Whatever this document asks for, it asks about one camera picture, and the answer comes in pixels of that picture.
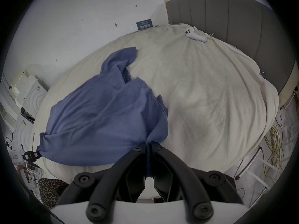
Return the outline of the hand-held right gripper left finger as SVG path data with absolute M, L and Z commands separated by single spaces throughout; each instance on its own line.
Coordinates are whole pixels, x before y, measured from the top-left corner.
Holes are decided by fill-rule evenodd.
M 109 169 L 77 174 L 56 208 L 87 202 L 81 211 L 90 222 L 112 222 L 115 201 L 135 203 L 145 189 L 146 173 L 147 146 L 140 144 Z

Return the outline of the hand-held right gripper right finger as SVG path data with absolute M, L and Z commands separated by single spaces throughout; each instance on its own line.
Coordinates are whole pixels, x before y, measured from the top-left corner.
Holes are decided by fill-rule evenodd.
M 165 203 L 184 201 L 187 222 L 207 223 L 216 213 L 211 201 L 243 205 L 225 174 L 190 168 L 159 143 L 150 146 L 154 187 Z

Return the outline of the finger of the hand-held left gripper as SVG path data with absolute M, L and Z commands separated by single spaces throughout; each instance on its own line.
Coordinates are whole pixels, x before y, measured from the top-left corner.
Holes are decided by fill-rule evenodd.
M 24 161 L 36 161 L 37 159 L 41 158 L 39 151 L 26 151 L 22 155 Z

